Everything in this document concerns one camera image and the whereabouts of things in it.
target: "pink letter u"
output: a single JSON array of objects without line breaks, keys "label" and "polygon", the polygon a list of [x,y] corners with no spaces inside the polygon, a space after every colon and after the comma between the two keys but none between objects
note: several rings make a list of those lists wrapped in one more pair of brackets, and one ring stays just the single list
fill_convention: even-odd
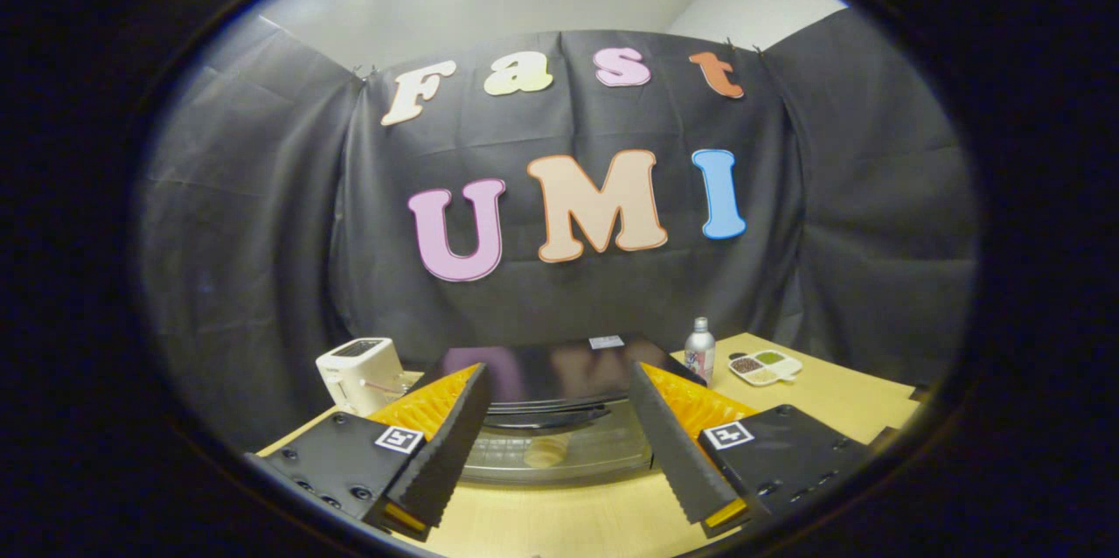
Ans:
[{"label": "pink letter u", "polygon": [[408,208],[416,216],[416,240],[423,266],[451,283],[479,280],[495,271],[501,262],[497,199],[502,192],[505,182],[500,179],[479,179],[462,188],[462,195],[474,205],[478,228],[478,250],[469,256],[455,255],[446,239],[446,215],[443,210],[451,204],[451,191],[435,188],[413,195],[408,199]]}]

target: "aluminum bottle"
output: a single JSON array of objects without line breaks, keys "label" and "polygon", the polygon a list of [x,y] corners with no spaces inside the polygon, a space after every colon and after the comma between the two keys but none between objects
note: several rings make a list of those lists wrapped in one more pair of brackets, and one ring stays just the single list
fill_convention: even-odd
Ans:
[{"label": "aluminum bottle", "polygon": [[684,366],[695,371],[711,387],[715,372],[715,335],[707,332],[707,319],[696,318],[695,330],[684,342]]}]

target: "screw hole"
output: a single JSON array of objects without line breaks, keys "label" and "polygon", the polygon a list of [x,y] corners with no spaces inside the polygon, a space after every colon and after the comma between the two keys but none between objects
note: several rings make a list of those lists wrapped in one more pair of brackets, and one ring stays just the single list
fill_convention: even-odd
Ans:
[{"label": "screw hole", "polygon": [[765,496],[767,494],[773,494],[781,486],[780,480],[773,480],[772,482],[765,482],[758,486],[758,496]]}]

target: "black cloth backdrop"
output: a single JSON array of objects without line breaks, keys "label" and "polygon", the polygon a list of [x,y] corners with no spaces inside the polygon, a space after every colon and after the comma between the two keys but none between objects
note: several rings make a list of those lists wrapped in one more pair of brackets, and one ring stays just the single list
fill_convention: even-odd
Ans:
[{"label": "black cloth backdrop", "polygon": [[[639,87],[592,55],[638,49]],[[488,95],[492,60],[548,57],[554,83]],[[745,96],[707,87],[711,50]],[[380,117],[403,72],[453,59],[416,119]],[[678,350],[692,319],[911,384],[962,333],[978,236],[958,136],[918,73],[849,10],[764,54],[645,32],[513,37],[358,79],[272,23],[223,40],[168,107],[143,180],[145,296],[170,378],[216,434],[256,450],[328,406],[313,361],[388,335],[412,367],[445,348],[643,331]],[[596,185],[623,149],[656,154],[668,243],[543,263],[533,159],[574,157]],[[697,149],[735,154],[734,239],[707,239]],[[448,238],[477,246],[466,183],[498,177],[502,258],[448,283],[420,259],[407,199],[445,188]],[[582,238],[574,228],[576,238]]]}]

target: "wooden table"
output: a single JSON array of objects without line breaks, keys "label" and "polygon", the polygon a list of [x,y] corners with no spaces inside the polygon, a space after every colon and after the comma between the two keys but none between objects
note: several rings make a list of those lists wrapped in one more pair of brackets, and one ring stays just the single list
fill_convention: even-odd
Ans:
[{"label": "wooden table", "polygon": [[[803,362],[796,381],[751,387],[726,367],[732,353],[755,353],[767,348],[777,348]],[[918,407],[910,399],[912,387],[847,370],[755,335],[721,340],[715,351],[715,391],[759,412],[793,404],[864,444],[874,439],[883,427],[900,429]],[[683,359],[683,351],[674,356]],[[258,455],[276,451],[336,410],[331,407],[323,412]],[[708,540],[698,524],[688,524],[667,479],[652,473],[576,488],[509,488],[463,481],[455,488],[440,527],[431,530],[426,542],[403,540],[452,558],[659,558],[690,551],[717,539]]]}]

